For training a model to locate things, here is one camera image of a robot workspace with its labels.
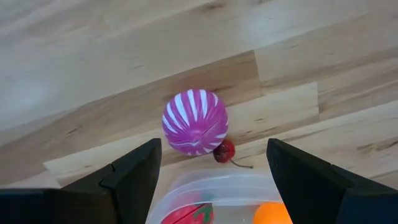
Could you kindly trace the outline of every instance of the plastic bin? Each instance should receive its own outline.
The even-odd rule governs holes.
[[[250,223],[256,206],[281,201],[271,173],[246,169],[198,170],[172,184],[169,193],[150,213],[147,224],[160,224],[173,211],[203,203],[213,204],[214,224]]]

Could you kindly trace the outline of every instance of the orange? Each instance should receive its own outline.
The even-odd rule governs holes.
[[[263,203],[254,214],[253,224],[293,224],[285,204]]]

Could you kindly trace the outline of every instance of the toy fruit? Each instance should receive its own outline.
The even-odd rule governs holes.
[[[180,208],[164,218],[162,224],[213,224],[213,220],[213,206],[204,203]]]
[[[253,224],[293,224],[285,204],[263,203],[254,214]]]
[[[227,139],[224,139],[223,142],[213,150],[214,159],[220,163],[227,163],[231,161],[234,165],[243,168],[253,169],[253,166],[242,166],[235,163],[232,158],[235,156],[235,146],[234,144]]]
[[[175,95],[162,117],[165,136],[177,151],[189,156],[211,153],[228,130],[224,102],[207,90],[188,90]]]

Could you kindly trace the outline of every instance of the cherry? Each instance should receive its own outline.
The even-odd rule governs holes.
[[[232,160],[235,156],[235,145],[230,140],[224,139],[224,141],[213,150],[213,155],[217,162],[227,163],[228,161],[231,161],[238,167],[253,169],[253,166],[242,166]]]

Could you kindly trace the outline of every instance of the cherry stem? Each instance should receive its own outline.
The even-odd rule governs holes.
[[[231,161],[234,165],[236,165],[237,167],[242,167],[242,168],[247,168],[247,169],[253,169],[253,168],[254,168],[254,166],[239,165],[239,164],[237,164],[236,162],[234,162],[232,159],[230,159],[230,161]]]

